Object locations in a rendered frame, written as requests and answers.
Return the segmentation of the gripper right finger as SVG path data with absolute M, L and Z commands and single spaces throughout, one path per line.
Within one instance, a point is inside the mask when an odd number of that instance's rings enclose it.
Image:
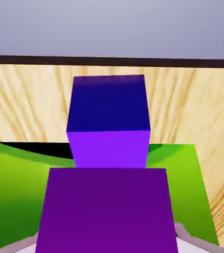
M 181 223 L 175 223 L 179 253 L 224 253 L 224 248 L 191 236 Z

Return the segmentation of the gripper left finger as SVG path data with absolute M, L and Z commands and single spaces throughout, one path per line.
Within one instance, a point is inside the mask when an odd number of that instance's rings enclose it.
M 0 253 L 16 253 L 19 250 L 23 250 L 31 245 L 34 245 L 37 242 L 38 232 L 30 237 L 27 237 L 23 240 L 17 241 L 10 245 L 0 248 Z

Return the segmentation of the small purple cube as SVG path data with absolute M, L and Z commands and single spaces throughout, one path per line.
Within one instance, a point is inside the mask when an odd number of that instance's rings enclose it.
M 178 253 L 166 171 L 50 169 L 36 253 Z

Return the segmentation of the small violet cube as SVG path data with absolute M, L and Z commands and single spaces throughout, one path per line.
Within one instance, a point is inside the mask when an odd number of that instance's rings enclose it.
M 78 168 L 145 168 L 150 121 L 144 75 L 74 77 L 67 136 Z

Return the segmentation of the large green box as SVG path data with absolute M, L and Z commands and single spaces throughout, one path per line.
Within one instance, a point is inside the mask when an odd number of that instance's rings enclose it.
M 53 167 L 73 167 L 67 143 L 0 142 L 0 248 L 34 235 Z M 218 244 L 194 145 L 151 144 L 148 168 L 165 168 L 174 221 Z

